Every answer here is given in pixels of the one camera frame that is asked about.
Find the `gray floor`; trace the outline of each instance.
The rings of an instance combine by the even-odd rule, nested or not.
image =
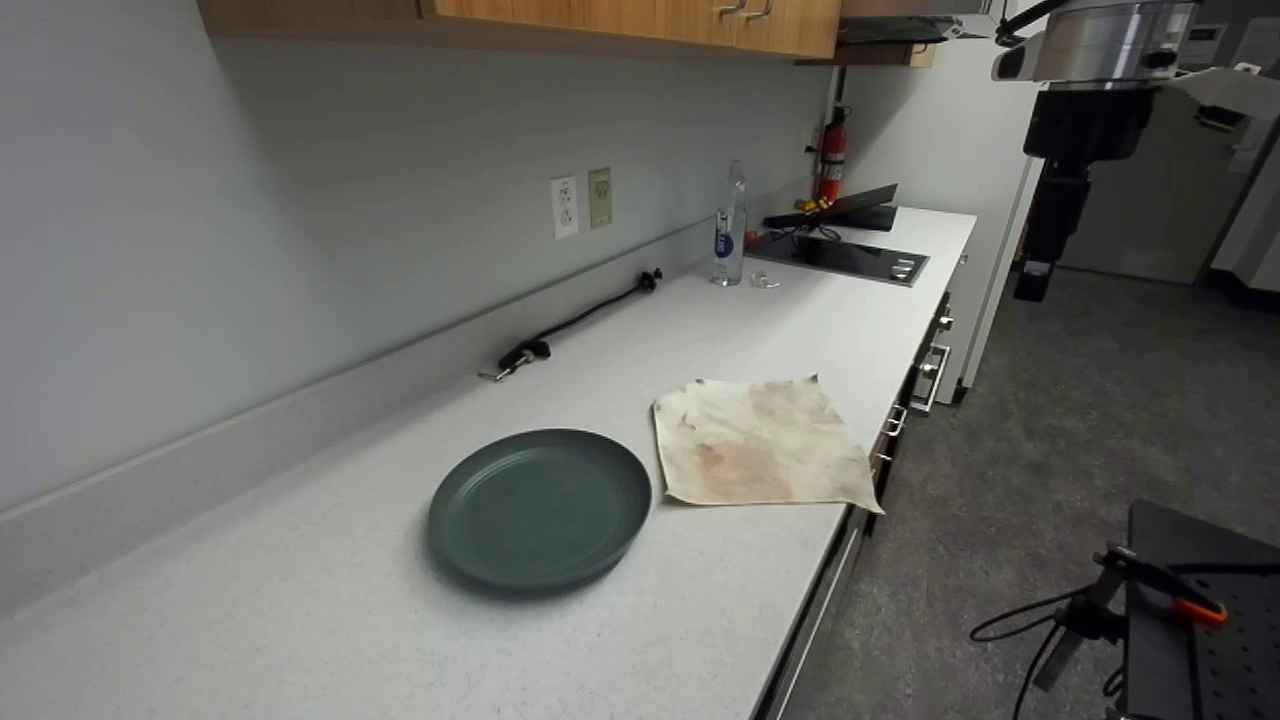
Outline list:
[[[888,521],[802,678],[797,720],[1007,715],[1030,641],[978,649],[1000,609],[1098,578],[1128,500],[1280,544],[1280,316],[1205,289],[1059,274],[1004,306],[982,387],[914,423]],[[1084,649],[1026,715],[1099,720],[1117,649]]]

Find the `light switch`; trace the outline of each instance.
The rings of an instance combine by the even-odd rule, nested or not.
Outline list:
[[[588,172],[588,220],[594,220],[594,230],[612,223],[612,172],[609,170]]]
[[[579,233],[577,177],[551,181],[551,223],[557,223],[557,242],[570,242]]]

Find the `upper cabinet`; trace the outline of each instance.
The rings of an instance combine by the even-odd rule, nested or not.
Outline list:
[[[508,26],[828,61],[840,0],[201,0],[213,37],[432,42],[441,26]]]

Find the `kitchen counter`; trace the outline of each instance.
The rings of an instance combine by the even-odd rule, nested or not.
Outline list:
[[[617,573],[551,602],[435,578],[425,510],[523,428],[603,431],[660,481],[649,403],[695,377],[815,372],[874,450],[967,233],[949,212],[851,233],[925,253],[914,289],[765,262],[739,289],[675,275],[551,365],[457,379],[5,619],[0,715],[750,715],[844,503],[657,503]]]

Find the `white wall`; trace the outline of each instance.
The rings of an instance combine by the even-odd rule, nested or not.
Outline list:
[[[1034,159],[1026,155],[1036,84],[993,80],[987,42],[938,48],[933,69],[851,69],[844,84],[851,123],[850,188],[902,185],[902,204],[971,212],[978,230],[954,282],[956,329],[943,401],[978,377],[1000,306],[1007,233]]]
[[[206,42],[195,0],[0,3],[0,510],[805,181],[826,74]],[[549,181],[617,223],[551,242]]]

